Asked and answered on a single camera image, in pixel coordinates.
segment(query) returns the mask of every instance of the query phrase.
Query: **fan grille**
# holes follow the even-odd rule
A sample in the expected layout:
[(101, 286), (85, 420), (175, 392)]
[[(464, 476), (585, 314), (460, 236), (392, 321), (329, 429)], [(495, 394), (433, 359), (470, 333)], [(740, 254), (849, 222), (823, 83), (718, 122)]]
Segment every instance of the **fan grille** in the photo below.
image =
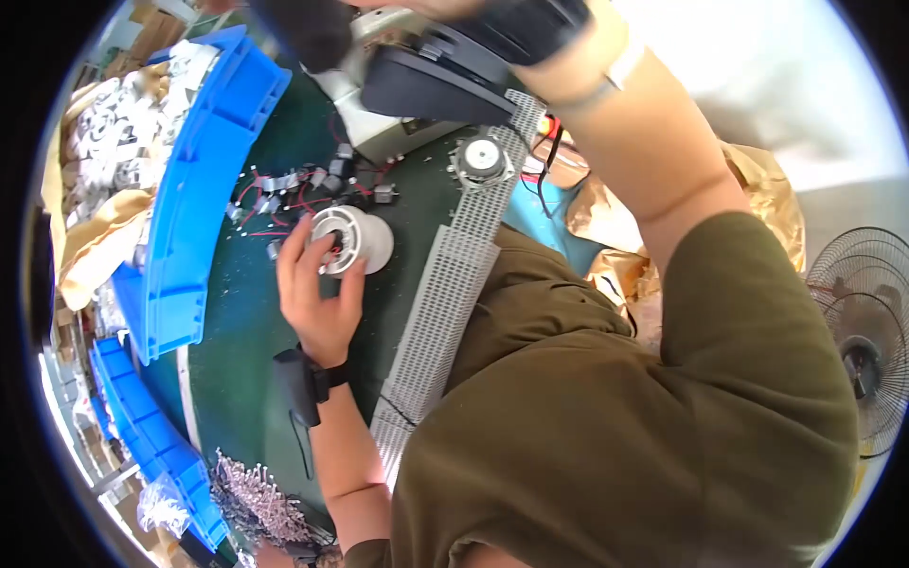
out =
[(909, 401), (907, 273), (909, 244), (861, 227), (827, 245), (806, 279), (853, 382), (862, 458), (893, 447)]

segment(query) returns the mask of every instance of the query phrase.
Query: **perforated metal strip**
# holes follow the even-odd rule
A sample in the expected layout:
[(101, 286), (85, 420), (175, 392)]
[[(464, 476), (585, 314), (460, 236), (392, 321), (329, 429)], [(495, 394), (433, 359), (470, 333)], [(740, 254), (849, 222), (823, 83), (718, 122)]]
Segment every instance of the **perforated metal strip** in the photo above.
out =
[[(512, 124), (525, 140), (532, 140), (544, 108), (524, 93), (509, 90), (505, 96), (517, 104)], [(490, 133), (520, 171), (529, 144), (503, 126)], [(498, 257), (493, 239), (516, 181), (512, 178), (485, 192), (465, 194), (452, 225), (440, 225), (435, 234), (395, 362), (382, 386), (382, 395), (394, 406), (380, 398), (370, 426), (389, 487), (395, 486), (401, 456), (414, 429), (408, 421), (419, 424), (442, 397), (467, 320)]]

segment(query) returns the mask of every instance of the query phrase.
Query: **pile of screws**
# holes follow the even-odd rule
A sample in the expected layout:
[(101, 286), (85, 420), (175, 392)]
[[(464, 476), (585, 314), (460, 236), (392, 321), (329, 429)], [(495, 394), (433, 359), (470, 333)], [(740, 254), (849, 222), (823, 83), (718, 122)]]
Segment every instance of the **pile of screws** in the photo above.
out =
[(217, 450), (212, 471), (212, 500), (237, 531), (252, 542), (265, 538), (275, 546), (310, 543), (313, 535), (306, 519), (295, 507), (299, 501), (278, 489), (268, 467), (260, 463), (248, 470)]

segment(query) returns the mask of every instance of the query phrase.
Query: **green work table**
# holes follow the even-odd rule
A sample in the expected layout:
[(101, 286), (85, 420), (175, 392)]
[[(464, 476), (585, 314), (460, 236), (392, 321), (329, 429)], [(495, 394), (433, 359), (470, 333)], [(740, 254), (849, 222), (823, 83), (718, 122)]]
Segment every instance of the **green work table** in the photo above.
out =
[[(261, 174), (283, 174), (313, 162), (326, 165), (337, 142), (329, 130), (334, 107), (298, 70), (246, 163)], [(335, 129), (341, 131), (340, 119)], [(460, 197), (445, 171), (457, 133), (409, 154), (386, 175), (400, 194), (376, 214), (391, 226), (395, 251), (388, 265), (366, 277), (363, 322), (351, 345), (351, 375), (357, 404), (370, 419), (383, 380), (395, 358), (416, 288), (439, 224), (447, 224)], [(238, 187), (245, 186), (241, 178)], [(279, 231), (255, 215), (244, 231)], [(279, 311), (275, 264), (265, 246), (272, 236), (241, 236), (225, 219), (218, 236), (205, 308), (205, 339), (189, 347), (189, 373), (196, 421), (206, 461), (215, 449), (253, 467), (268, 466), (278, 485), (302, 498), (312, 522), (331, 528), (318, 484), (307, 480), (302, 451), (313, 471), (305, 428), (294, 427), (288, 402), (271, 376), (271, 359), (297, 339)], [(324, 292), (337, 281), (325, 277)]]

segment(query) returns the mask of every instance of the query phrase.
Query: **blue storage bin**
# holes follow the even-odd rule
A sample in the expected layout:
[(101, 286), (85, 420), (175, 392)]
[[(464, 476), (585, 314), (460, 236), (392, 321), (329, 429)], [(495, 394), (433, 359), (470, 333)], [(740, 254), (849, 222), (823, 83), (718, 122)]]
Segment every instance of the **blue storage bin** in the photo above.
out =
[(171, 476), (192, 518), (189, 530), (214, 552), (228, 529), (212, 502), (202, 458), (161, 413), (115, 337), (95, 341), (89, 358), (104, 387), (120, 439), (142, 475), (149, 482), (161, 473)]
[[(208, 274), (237, 176), (290, 83), (238, 25), (193, 42), (222, 50), (205, 79), (155, 198), (142, 272), (121, 264), (112, 281), (142, 364), (202, 341)], [(168, 59), (166, 51), (149, 64)]]

